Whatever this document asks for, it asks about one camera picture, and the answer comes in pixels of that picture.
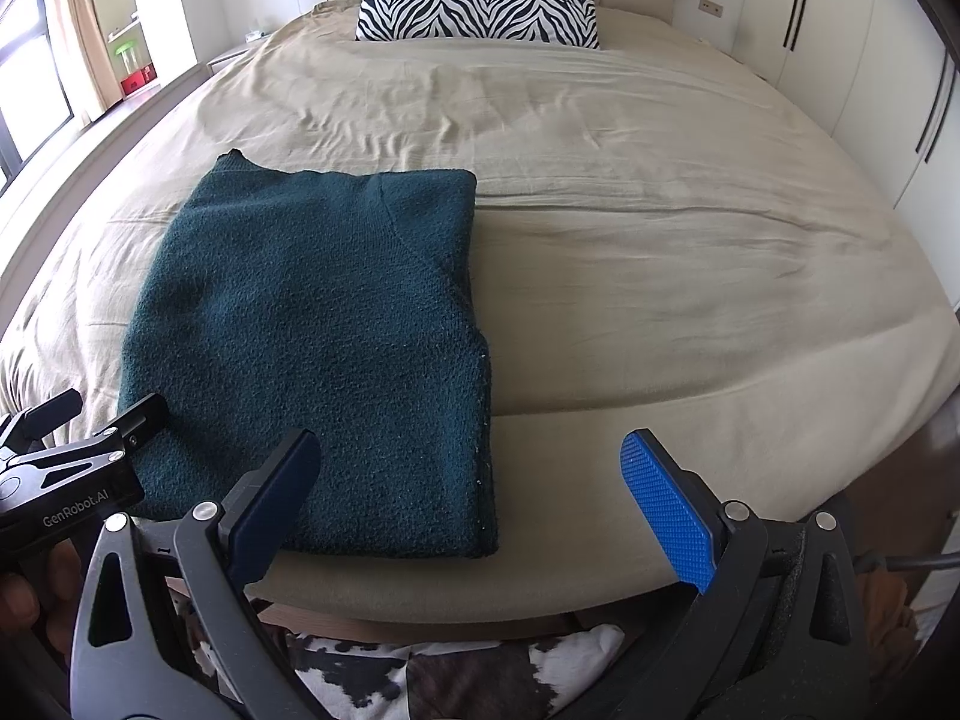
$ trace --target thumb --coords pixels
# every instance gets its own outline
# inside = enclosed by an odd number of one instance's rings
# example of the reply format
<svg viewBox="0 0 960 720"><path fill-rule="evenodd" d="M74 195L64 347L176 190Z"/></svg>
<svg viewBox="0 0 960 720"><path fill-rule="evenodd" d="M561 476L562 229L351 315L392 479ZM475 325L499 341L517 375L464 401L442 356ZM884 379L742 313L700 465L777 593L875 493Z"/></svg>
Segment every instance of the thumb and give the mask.
<svg viewBox="0 0 960 720"><path fill-rule="evenodd" d="M16 634L29 629L40 616L40 603L30 583L19 574L0 577L0 630Z"/></svg>

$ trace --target curtain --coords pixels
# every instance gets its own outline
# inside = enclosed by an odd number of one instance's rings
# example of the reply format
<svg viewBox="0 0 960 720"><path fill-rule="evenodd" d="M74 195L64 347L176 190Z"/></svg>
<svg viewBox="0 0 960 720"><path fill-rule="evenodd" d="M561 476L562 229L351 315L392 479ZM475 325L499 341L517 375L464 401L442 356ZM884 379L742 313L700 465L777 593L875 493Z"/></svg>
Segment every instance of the curtain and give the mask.
<svg viewBox="0 0 960 720"><path fill-rule="evenodd" d="M123 100L93 0L44 0L50 44L64 92L82 124L99 119Z"/></svg>

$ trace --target zebra print pillow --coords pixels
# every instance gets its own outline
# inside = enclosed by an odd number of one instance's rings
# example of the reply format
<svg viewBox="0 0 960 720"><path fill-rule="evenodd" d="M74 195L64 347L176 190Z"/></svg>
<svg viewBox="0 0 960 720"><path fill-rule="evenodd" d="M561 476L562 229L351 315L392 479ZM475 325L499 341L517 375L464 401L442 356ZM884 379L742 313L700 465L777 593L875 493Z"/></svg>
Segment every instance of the zebra print pillow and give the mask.
<svg viewBox="0 0 960 720"><path fill-rule="evenodd" d="M357 40L539 40L598 49L593 0L363 0Z"/></svg>

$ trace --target finger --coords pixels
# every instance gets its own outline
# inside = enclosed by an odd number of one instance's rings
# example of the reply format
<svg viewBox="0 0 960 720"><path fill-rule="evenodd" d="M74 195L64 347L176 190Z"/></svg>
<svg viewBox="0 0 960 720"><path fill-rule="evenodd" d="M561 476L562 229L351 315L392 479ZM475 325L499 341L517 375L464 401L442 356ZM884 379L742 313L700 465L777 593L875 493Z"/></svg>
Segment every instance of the finger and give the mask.
<svg viewBox="0 0 960 720"><path fill-rule="evenodd" d="M61 541L52 550L47 562L50 589L61 601L72 601L80 593L80 556L73 541Z"/></svg>
<svg viewBox="0 0 960 720"><path fill-rule="evenodd" d="M57 604L47 616L47 640L62 655L73 647L73 629L77 622L77 602Z"/></svg>
<svg viewBox="0 0 960 720"><path fill-rule="evenodd" d="M26 579L19 574L0 578L0 629L8 634L25 631L39 616L40 602Z"/></svg>

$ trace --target wall socket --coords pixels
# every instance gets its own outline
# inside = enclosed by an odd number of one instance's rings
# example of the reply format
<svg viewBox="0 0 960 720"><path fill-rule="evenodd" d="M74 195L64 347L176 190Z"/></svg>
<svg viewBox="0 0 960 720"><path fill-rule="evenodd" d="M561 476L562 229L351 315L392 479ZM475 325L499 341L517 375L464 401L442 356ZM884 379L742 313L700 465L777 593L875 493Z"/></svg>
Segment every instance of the wall socket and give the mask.
<svg viewBox="0 0 960 720"><path fill-rule="evenodd" d="M700 9L711 16L717 16L717 18L723 16L723 5L718 5L710 0L700 0Z"/></svg>

